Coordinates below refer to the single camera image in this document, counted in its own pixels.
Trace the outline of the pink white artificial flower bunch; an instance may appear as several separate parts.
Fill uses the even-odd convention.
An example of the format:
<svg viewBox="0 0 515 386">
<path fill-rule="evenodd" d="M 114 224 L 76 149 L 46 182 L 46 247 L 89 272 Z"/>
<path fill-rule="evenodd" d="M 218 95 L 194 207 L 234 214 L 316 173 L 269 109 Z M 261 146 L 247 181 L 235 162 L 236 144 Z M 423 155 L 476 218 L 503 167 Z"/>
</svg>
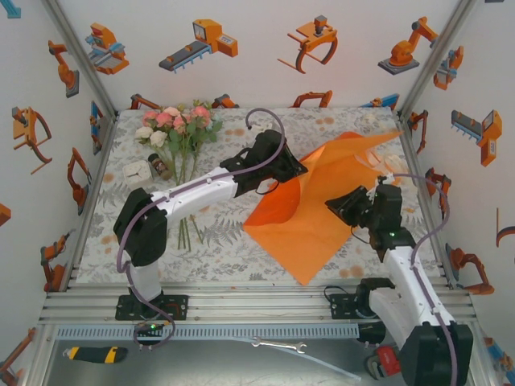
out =
<svg viewBox="0 0 515 386">
<path fill-rule="evenodd" d="M 222 127 L 211 104 L 194 100 L 146 111 L 134 139 L 159 156 L 178 186 L 193 179 L 203 145 L 216 142 Z"/>
</svg>

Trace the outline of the small green-lit circuit board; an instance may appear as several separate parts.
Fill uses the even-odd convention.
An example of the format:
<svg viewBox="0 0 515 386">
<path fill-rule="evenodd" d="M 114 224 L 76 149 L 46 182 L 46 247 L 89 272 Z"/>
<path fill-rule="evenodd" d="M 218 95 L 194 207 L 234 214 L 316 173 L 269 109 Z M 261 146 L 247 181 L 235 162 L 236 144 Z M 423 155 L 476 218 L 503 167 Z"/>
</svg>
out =
<svg viewBox="0 0 515 386">
<path fill-rule="evenodd" d="M 142 345 L 152 345 L 163 340 L 166 323 L 142 322 L 134 327 L 135 341 Z"/>
</svg>

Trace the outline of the orange wrapping paper sheet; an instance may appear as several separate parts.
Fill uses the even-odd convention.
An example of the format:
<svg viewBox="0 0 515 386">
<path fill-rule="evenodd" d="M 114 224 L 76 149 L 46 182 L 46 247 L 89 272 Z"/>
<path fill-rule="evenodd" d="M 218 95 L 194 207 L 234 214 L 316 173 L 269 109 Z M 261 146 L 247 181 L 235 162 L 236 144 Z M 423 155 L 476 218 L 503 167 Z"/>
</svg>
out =
<svg viewBox="0 0 515 386">
<path fill-rule="evenodd" d="M 302 158 L 307 173 L 262 198 L 244 230 L 296 281 L 308 284 L 351 236 L 326 201 L 360 186 L 372 188 L 379 172 L 362 160 L 367 151 L 396 137 L 346 132 L 324 143 Z"/>
</svg>

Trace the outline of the brown spice jar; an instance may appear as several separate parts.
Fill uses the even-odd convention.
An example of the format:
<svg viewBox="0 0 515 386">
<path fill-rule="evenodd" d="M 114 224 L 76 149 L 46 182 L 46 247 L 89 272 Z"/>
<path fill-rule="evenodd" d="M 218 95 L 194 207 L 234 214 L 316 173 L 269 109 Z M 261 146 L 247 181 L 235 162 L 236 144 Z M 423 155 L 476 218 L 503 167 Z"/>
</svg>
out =
<svg viewBox="0 0 515 386">
<path fill-rule="evenodd" d="M 168 169 L 167 165 L 157 153 L 150 154 L 148 156 L 148 162 L 152 165 L 161 179 L 168 180 L 172 178 L 172 172 Z"/>
</svg>

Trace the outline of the grey floral table mat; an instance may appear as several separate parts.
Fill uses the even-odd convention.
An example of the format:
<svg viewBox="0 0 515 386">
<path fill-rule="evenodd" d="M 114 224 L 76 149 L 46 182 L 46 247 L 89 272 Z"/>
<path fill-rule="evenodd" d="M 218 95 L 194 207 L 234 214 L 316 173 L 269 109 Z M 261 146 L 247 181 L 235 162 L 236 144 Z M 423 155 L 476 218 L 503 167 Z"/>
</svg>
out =
<svg viewBox="0 0 515 386">
<path fill-rule="evenodd" d="M 395 115 L 387 108 L 307 108 L 277 109 L 289 146 L 302 157 L 326 141 L 351 132 L 362 136 L 393 132 Z M 204 144 L 197 162 L 188 169 L 201 176 L 221 161 L 249 146 L 254 127 L 274 127 L 272 117 L 249 114 L 246 109 L 217 112 L 222 129 L 216 142 Z M 124 166 L 145 159 L 150 148 L 139 144 L 135 131 L 142 126 L 140 110 L 120 114 L 109 152 L 105 174 L 97 197 L 83 256 L 76 274 L 81 284 L 125 284 L 126 277 L 116 269 L 118 245 L 114 222 L 130 192 L 123 178 Z M 250 192 L 237 199 L 200 209 L 188 224 L 191 244 L 178 247 L 179 229 L 170 228 L 167 249 L 159 260 L 159 276 L 165 282 L 186 281 L 292 281 L 292 276 L 269 256 L 245 231 L 243 224 L 261 196 Z M 386 271 L 375 252 L 365 244 L 367 234 L 357 229 L 343 247 L 314 276 L 314 282 L 345 278 L 381 277 Z"/>
</svg>

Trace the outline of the black mounting bracket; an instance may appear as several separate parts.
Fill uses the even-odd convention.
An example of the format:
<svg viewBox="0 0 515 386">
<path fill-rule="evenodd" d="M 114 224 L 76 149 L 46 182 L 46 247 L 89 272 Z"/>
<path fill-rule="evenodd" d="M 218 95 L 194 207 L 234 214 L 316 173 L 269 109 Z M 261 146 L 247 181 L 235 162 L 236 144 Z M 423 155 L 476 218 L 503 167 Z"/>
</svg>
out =
<svg viewBox="0 0 515 386">
<path fill-rule="evenodd" d="M 371 345 L 380 345 L 386 336 L 386 328 L 382 322 L 359 323 L 358 331 L 359 337 L 356 340 Z"/>
</svg>

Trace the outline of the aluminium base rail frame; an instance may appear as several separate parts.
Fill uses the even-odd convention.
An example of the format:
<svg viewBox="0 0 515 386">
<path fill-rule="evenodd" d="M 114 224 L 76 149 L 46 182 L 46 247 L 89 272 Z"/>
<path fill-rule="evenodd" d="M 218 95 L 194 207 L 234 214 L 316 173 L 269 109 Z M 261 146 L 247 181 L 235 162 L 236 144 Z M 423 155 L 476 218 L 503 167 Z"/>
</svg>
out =
<svg viewBox="0 0 515 386">
<path fill-rule="evenodd" d="M 330 322 L 325 281 L 310 285 L 292 281 L 169 282 L 170 295 L 188 297 L 188 323 Z M 85 284 L 75 281 L 64 292 L 50 293 L 39 324 L 114 324 L 117 300 L 128 288 L 122 283 Z"/>
</svg>

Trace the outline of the cream lace ribbon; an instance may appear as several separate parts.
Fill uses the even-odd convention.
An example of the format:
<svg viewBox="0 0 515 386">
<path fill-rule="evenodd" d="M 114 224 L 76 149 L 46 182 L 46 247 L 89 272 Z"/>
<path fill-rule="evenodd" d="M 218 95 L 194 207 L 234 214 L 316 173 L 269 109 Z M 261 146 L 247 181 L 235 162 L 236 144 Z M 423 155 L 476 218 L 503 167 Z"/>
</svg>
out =
<svg viewBox="0 0 515 386">
<path fill-rule="evenodd" d="M 378 131 L 379 133 L 401 133 L 401 131 L 391 124 L 386 124 L 378 120 L 371 113 L 365 115 L 365 128 L 369 129 L 372 133 Z M 364 153 L 355 156 L 355 159 L 364 166 L 377 171 L 380 175 L 393 174 L 407 174 L 409 169 L 405 161 L 393 151 L 377 152 L 377 146 L 367 149 Z"/>
</svg>

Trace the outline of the yellow black utility knife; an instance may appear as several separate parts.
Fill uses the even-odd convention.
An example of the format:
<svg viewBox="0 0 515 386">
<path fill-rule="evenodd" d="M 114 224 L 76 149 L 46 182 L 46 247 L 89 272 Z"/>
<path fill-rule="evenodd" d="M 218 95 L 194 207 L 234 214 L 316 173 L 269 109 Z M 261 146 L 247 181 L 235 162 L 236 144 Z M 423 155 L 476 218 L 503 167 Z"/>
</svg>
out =
<svg viewBox="0 0 515 386">
<path fill-rule="evenodd" d="M 88 363 L 115 364 L 125 360 L 129 350 L 125 347 L 71 347 L 63 357 Z"/>
</svg>

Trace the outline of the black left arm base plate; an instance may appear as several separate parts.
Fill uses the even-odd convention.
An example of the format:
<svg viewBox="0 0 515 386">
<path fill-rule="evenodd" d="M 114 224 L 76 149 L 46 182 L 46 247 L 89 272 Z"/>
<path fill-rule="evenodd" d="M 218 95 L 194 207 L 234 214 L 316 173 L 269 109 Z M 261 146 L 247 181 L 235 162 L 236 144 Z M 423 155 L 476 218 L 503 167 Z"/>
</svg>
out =
<svg viewBox="0 0 515 386">
<path fill-rule="evenodd" d="M 187 295 L 161 294 L 150 304 L 168 313 L 174 320 L 183 321 L 187 317 Z M 118 321 L 164 320 L 161 314 L 141 303 L 133 294 L 119 297 L 114 317 Z"/>
</svg>

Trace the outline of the white square table clock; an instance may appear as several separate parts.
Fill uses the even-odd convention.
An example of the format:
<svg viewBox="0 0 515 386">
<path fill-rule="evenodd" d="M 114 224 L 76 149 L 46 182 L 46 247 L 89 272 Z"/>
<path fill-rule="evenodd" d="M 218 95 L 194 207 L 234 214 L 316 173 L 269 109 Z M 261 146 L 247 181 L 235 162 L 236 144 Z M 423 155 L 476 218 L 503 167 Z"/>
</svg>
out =
<svg viewBox="0 0 515 386">
<path fill-rule="evenodd" d="M 144 187 L 152 181 L 150 166 L 145 160 L 123 166 L 122 173 L 126 185 L 131 189 Z"/>
</svg>

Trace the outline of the aluminium side rail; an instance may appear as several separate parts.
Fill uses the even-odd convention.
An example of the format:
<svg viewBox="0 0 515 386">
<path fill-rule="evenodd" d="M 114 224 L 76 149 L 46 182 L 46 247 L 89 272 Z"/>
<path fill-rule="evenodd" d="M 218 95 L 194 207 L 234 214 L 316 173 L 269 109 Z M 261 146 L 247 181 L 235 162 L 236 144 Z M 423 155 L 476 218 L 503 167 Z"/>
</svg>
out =
<svg viewBox="0 0 515 386">
<path fill-rule="evenodd" d="M 72 280 L 72 275 L 74 273 L 77 273 L 78 269 L 80 268 L 80 262 L 84 254 L 85 245 L 89 236 L 89 230 L 91 228 L 91 223 L 93 221 L 93 215 L 97 205 L 97 199 L 100 193 L 102 180 L 105 174 L 105 168 L 109 160 L 109 153 L 112 148 L 113 139 L 116 135 L 117 119 L 118 117 L 115 117 L 109 123 L 108 129 L 106 131 L 106 137 L 105 141 L 103 142 L 100 163 L 97 168 L 97 173 L 95 175 L 95 179 L 89 185 L 89 197 L 87 198 L 87 202 L 84 206 L 84 216 L 81 219 L 80 231 L 78 232 L 78 236 L 76 237 L 75 248 L 73 250 L 73 254 L 68 260 L 68 263 L 64 270 L 63 279 L 60 283 L 59 292 L 61 293 L 66 292 L 68 290 L 69 283 Z"/>
<path fill-rule="evenodd" d="M 413 145 L 410 129 L 406 121 L 401 118 L 400 113 L 395 113 L 394 118 L 397 127 L 402 131 L 401 144 L 407 165 L 410 173 L 415 175 L 414 184 L 418 188 L 418 202 L 426 223 L 427 233 L 430 233 L 429 238 L 426 240 L 431 242 L 435 259 L 438 261 L 440 271 L 447 280 L 447 286 L 450 289 L 456 289 L 456 279 L 452 273 L 451 264 L 447 257 L 442 237 L 440 236 L 444 224 L 440 214 L 435 214 L 433 209 L 434 202 L 429 196 L 429 191 L 426 187 L 426 179 Z"/>
</svg>

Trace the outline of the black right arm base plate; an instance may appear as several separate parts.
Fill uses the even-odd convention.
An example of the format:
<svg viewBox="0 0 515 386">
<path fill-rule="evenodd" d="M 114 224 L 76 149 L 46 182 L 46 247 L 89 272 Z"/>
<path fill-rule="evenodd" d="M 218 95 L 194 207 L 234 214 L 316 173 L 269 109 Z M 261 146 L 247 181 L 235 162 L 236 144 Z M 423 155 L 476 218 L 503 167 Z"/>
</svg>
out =
<svg viewBox="0 0 515 386">
<path fill-rule="evenodd" d="M 362 319 L 358 314 L 354 294 L 330 294 L 330 311 L 333 320 Z"/>
</svg>

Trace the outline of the red pipe wrench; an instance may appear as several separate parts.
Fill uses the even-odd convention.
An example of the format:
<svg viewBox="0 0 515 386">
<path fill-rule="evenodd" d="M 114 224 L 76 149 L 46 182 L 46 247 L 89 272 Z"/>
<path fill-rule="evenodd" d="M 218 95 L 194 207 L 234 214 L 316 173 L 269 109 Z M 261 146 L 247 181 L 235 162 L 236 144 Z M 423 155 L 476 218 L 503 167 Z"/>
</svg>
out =
<svg viewBox="0 0 515 386">
<path fill-rule="evenodd" d="M 365 360 L 365 368 L 374 380 L 381 380 L 401 373 L 396 346 L 381 346 Z"/>
</svg>

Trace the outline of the silver open-end wrench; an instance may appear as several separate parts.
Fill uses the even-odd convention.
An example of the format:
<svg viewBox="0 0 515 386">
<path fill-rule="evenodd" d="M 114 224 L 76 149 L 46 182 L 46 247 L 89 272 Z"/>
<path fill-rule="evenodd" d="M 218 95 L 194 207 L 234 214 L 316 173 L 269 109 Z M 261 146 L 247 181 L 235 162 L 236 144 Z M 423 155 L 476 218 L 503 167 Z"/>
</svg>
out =
<svg viewBox="0 0 515 386">
<path fill-rule="evenodd" d="M 252 340 L 251 345 L 253 347 L 273 347 L 273 348 L 281 348 L 292 350 L 298 354 L 304 354 L 304 349 L 307 345 L 304 342 L 299 343 L 287 343 L 287 342 L 278 342 L 278 341 L 270 341 L 264 340 L 262 338 L 256 337 Z"/>
</svg>

